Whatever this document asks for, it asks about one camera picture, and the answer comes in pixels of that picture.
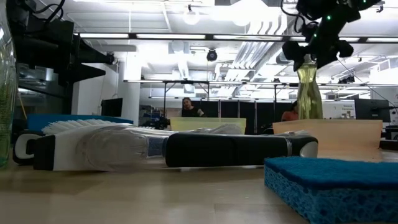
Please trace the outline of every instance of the white bristles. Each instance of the white bristles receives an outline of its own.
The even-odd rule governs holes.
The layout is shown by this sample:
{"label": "white bristles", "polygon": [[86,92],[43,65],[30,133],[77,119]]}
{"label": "white bristles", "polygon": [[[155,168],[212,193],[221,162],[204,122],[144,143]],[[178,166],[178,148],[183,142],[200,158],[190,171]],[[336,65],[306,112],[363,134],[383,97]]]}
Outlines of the white bristles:
{"label": "white bristles", "polygon": [[75,128],[81,128],[84,126],[92,126],[97,124],[115,124],[110,121],[103,121],[99,119],[88,119],[88,120],[77,120],[77,121],[57,121],[50,123],[42,129],[45,134],[57,134],[62,131],[68,131]]}

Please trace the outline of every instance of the ceiling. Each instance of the ceiling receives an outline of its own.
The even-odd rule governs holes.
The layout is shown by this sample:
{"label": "ceiling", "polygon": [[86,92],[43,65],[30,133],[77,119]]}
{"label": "ceiling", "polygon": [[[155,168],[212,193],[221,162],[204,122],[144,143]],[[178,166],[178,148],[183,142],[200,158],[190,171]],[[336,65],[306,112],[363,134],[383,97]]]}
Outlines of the ceiling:
{"label": "ceiling", "polygon": [[[51,3],[59,3],[59,0],[37,0],[37,2],[38,8],[41,8]],[[376,7],[361,12],[362,19],[347,24],[341,35],[398,37],[398,4],[394,0],[385,0],[385,2],[381,13],[376,12]],[[77,32],[293,34],[288,32],[291,18],[285,18],[284,25],[284,15],[280,9],[267,7],[261,0],[240,0],[232,6],[215,6],[214,0],[192,1],[190,4],[192,4],[192,13],[188,13],[187,1],[154,3],[145,0],[120,0],[118,3],[106,3],[93,0],[68,0],[63,7],[65,11],[63,18],[73,21]],[[47,11],[43,16],[47,17],[50,13]],[[173,71],[183,72],[179,64],[181,56],[174,54],[173,50],[170,51],[171,42],[171,40],[90,40],[90,44],[99,49],[104,46],[107,46],[107,49],[112,49],[112,46],[123,46],[126,51],[137,50],[142,63],[142,74],[156,79],[162,79],[162,75],[170,75]],[[185,43],[188,45],[186,52],[188,54],[184,55],[183,60],[187,64],[188,73],[208,71],[216,74],[218,64],[233,64],[244,49],[242,42],[185,41]],[[263,78],[264,82],[269,82],[270,78],[280,75],[297,78],[291,63],[275,64],[274,58],[280,53],[279,45],[250,46],[251,51],[246,49],[246,62],[250,58],[254,59],[254,54],[261,56],[256,66],[252,67],[256,77]],[[338,79],[339,74],[344,75],[347,68],[353,68],[356,75],[366,79],[370,69],[378,63],[387,58],[398,57],[398,44],[353,44],[353,47],[354,54],[351,58],[341,58],[341,62],[334,62],[321,68],[318,77],[326,82],[328,80],[335,82],[331,80],[332,77]],[[216,49],[217,61],[207,61],[208,49]],[[126,53],[118,52],[116,55],[124,60]]]}

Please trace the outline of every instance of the security camera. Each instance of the security camera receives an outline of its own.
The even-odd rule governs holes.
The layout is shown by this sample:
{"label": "security camera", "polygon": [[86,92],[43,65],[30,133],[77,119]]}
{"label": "security camera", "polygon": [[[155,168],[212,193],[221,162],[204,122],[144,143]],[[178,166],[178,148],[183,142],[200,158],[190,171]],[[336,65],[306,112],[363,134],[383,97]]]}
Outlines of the security camera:
{"label": "security camera", "polygon": [[214,62],[217,60],[217,53],[215,49],[210,49],[209,52],[207,53],[207,61],[209,62]]}

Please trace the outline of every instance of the yellow bin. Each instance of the yellow bin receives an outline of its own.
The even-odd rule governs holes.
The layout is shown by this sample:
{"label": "yellow bin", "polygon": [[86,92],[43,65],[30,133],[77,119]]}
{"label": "yellow bin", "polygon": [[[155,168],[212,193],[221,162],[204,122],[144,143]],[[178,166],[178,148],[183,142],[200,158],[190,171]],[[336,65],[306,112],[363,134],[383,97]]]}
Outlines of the yellow bin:
{"label": "yellow bin", "polygon": [[218,128],[223,124],[236,124],[242,133],[246,129],[246,118],[170,118],[172,131],[189,131],[199,128]]}

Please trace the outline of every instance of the blue container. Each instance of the blue container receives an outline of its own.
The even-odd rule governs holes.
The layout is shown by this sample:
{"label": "blue container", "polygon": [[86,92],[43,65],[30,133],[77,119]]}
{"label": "blue container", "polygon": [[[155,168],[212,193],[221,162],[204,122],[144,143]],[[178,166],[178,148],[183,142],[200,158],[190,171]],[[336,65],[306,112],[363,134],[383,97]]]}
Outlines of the blue container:
{"label": "blue container", "polygon": [[114,118],[109,116],[99,115],[70,115],[70,114],[28,114],[27,128],[31,131],[42,131],[44,127],[50,123],[57,121],[76,121],[76,120],[100,119],[103,121],[110,121],[114,123],[128,123],[133,124],[133,121],[128,119]]}

